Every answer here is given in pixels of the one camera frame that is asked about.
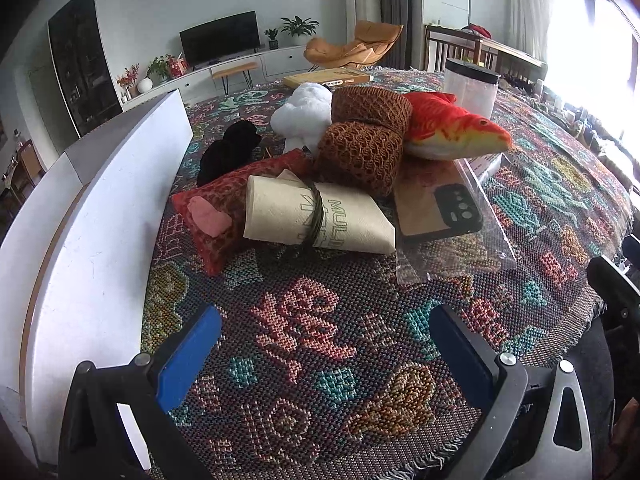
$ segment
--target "plastic bag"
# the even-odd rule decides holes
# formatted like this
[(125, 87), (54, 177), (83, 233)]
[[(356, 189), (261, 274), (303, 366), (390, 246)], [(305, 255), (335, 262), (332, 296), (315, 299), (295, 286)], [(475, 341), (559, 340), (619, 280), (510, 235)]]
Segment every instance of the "plastic bag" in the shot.
[(406, 156), (394, 200), (398, 283), (516, 268), (511, 244), (465, 159)]

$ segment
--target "red patterned pillow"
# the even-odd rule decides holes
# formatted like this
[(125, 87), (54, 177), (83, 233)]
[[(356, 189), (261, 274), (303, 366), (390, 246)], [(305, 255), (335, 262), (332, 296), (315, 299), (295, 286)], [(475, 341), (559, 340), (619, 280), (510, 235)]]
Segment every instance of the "red patterned pillow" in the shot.
[[(277, 158), (266, 158), (252, 162), (239, 170), (217, 178), (206, 186), (177, 193), (171, 197), (174, 207), (191, 231), (191, 236), (204, 261), (207, 275), (215, 276), (226, 264), (242, 239), (246, 216), (246, 183), (250, 175), (278, 176), (283, 170), (289, 170), (298, 177), (311, 174), (313, 160), (302, 150), (292, 150)], [(229, 229), (215, 238), (207, 235), (196, 225), (189, 210), (189, 202), (194, 197), (202, 197), (215, 209), (231, 217)]]

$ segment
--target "television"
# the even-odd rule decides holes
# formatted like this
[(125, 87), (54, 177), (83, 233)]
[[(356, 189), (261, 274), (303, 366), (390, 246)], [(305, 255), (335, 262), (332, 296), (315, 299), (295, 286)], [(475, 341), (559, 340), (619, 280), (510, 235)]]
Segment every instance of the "television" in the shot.
[(203, 23), (180, 33), (184, 58), (191, 66), (260, 47), (255, 11)]

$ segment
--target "brown knitted net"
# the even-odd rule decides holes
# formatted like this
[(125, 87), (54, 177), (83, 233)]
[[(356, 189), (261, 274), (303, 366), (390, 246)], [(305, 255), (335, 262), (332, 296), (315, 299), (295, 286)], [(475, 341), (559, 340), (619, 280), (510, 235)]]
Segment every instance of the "brown knitted net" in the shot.
[(402, 157), (402, 135), (374, 124), (335, 123), (318, 144), (318, 169), (345, 186), (386, 196)]
[(409, 129), (413, 107), (397, 92), (375, 86), (345, 86), (334, 92), (331, 120), (377, 124), (403, 134)]
[(391, 193), (412, 106), (404, 96), (376, 87), (338, 88), (332, 124), (318, 144), (318, 170), (334, 182), (375, 195)]

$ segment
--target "red fish plush toy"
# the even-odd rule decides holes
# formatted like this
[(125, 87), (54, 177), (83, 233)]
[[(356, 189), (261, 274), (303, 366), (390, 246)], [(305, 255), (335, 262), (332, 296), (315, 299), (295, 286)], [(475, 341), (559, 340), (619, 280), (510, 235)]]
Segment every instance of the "red fish plush toy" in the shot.
[(455, 160), (511, 147), (511, 136), (490, 120), (456, 106), (456, 96), (440, 92), (404, 94), (414, 106), (404, 149), (432, 160)]

